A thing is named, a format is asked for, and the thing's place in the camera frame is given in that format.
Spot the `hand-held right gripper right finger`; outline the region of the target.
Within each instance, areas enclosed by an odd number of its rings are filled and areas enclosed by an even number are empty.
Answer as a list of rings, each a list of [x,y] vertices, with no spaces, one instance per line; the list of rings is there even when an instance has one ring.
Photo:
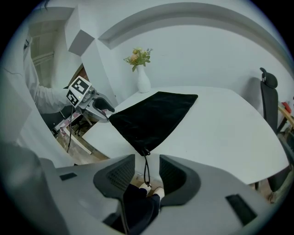
[[[258,192],[219,168],[161,155],[159,174],[164,235],[230,235],[271,209]]]

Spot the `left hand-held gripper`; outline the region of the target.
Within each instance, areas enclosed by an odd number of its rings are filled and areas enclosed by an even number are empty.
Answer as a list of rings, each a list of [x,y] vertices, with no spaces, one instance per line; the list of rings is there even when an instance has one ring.
[[[108,122],[109,119],[103,110],[115,112],[112,105],[104,98],[98,97],[92,83],[78,76],[68,87],[67,100],[80,114],[85,112],[99,122]]]

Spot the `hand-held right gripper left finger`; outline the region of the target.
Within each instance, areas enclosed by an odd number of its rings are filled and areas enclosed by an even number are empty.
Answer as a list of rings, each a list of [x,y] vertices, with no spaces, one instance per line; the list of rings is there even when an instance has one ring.
[[[42,159],[41,166],[70,229],[107,229],[117,218],[129,228],[123,197],[135,174],[135,155],[64,168]]]

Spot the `black drawstring bag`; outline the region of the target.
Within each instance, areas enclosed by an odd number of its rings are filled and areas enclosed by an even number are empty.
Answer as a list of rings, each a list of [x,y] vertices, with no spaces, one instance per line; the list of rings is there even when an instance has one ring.
[[[159,91],[108,119],[144,158],[178,126],[197,100],[196,94]]]

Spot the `person's left forearm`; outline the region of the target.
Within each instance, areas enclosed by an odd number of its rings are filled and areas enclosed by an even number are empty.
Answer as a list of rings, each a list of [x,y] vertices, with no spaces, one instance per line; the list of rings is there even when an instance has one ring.
[[[57,113],[64,107],[71,105],[66,97],[68,89],[46,88],[35,85],[29,91],[41,114]]]

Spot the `person's white shoe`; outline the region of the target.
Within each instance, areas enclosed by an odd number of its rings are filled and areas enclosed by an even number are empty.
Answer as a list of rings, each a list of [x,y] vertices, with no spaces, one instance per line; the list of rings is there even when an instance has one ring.
[[[139,189],[144,189],[148,195],[151,192],[152,187],[151,187],[151,185],[147,185],[147,184],[143,183],[139,187]],[[153,196],[154,195],[158,195],[160,197],[160,199],[162,200],[165,196],[164,189],[162,187],[156,188],[155,191],[153,192]]]

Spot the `person's black trousers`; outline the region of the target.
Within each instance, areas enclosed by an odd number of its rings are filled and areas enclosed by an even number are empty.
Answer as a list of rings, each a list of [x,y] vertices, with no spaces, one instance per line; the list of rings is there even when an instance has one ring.
[[[130,184],[123,202],[129,235],[139,235],[158,216],[161,199],[158,195],[148,196],[144,189]]]

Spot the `white ceramic vase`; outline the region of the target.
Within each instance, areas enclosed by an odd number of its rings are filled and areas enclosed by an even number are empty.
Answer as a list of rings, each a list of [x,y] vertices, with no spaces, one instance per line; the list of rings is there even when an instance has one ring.
[[[140,93],[147,93],[151,89],[151,83],[149,78],[147,77],[144,66],[139,65],[136,67],[137,73],[138,73],[138,81],[137,81],[137,87]]]

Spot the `yellow flower bouquet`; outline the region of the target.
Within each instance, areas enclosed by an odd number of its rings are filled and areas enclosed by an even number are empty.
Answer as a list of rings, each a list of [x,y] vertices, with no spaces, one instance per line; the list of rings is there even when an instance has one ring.
[[[132,72],[140,65],[146,66],[150,63],[151,52],[153,49],[147,48],[143,50],[142,48],[134,48],[131,56],[124,58],[124,61],[132,66]]]

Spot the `person's grey jacket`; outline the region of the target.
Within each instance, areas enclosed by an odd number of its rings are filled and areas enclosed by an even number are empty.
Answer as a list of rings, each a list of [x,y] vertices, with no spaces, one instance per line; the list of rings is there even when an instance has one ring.
[[[39,78],[31,58],[31,40],[26,39],[23,49],[23,66],[26,86],[35,102],[38,103]]]

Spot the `black mesh office chair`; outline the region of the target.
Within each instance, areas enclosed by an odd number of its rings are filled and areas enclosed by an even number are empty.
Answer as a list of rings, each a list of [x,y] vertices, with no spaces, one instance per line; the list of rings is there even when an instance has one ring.
[[[278,86],[277,78],[262,67],[260,70],[262,71],[260,90],[263,104],[263,117],[273,132],[278,134],[278,93],[276,90]],[[267,179],[272,192],[276,192],[282,187],[284,181],[290,173],[292,166],[294,166],[294,149],[292,149],[287,144],[284,137],[278,136],[278,140],[280,141],[285,151],[289,166]]]

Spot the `light wooden desk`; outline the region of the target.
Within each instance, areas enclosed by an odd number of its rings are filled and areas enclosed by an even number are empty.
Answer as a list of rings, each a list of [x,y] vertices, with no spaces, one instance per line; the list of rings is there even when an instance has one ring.
[[[283,120],[280,123],[280,125],[278,126],[277,131],[281,132],[281,130],[283,129],[283,127],[287,121],[289,121],[291,128],[294,128],[294,116],[291,115],[292,110],[291,110],[289,104],[286,102],[279,103],[278,110],[283,115]]]

